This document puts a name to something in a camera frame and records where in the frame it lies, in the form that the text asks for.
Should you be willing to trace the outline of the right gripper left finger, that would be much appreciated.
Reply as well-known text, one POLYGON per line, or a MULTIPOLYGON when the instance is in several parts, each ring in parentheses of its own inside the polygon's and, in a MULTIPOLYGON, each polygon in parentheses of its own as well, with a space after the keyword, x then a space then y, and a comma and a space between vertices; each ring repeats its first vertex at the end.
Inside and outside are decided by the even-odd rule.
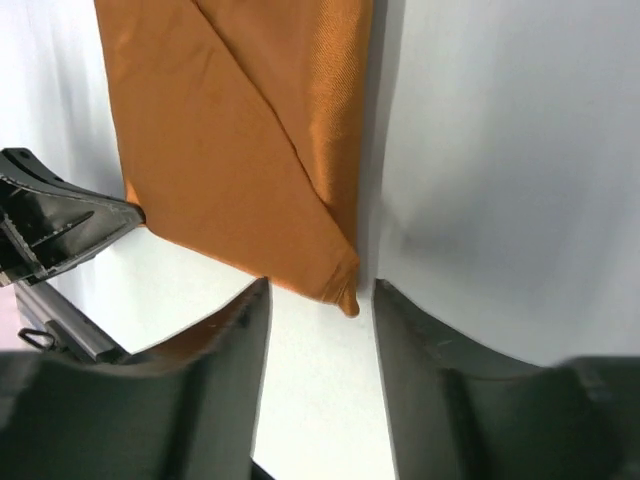
POLYGON ((258 279, 125 362, 1 355, 5 479, 263 479, 254 438, 271 317, 258 279))

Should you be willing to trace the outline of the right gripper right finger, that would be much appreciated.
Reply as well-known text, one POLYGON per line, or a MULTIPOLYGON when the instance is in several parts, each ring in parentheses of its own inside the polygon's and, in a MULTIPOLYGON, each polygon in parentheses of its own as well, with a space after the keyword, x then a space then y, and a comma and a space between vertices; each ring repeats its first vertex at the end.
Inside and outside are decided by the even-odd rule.
POLYGON ((377 280, 374 323, 401 479, 635 479, 639 361, 535 366, 492 350, 377 280))

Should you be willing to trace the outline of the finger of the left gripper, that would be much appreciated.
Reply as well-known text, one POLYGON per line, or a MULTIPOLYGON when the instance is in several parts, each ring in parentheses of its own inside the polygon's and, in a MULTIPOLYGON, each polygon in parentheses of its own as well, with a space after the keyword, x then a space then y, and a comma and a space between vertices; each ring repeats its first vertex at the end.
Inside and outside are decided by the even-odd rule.
POLYGON ((26 148, 1 151, 1 285, 34 285, 142 225, 140 207, 62 180, 26 148))

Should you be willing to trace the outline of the orange cloth napkin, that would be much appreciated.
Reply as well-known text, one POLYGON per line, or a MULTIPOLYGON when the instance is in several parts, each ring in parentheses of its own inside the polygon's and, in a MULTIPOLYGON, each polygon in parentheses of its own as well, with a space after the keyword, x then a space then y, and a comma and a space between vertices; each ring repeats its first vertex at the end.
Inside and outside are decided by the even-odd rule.
POLYGON ((99 1, 126 197, 178 245, 359 311, 369 1, 99 1))

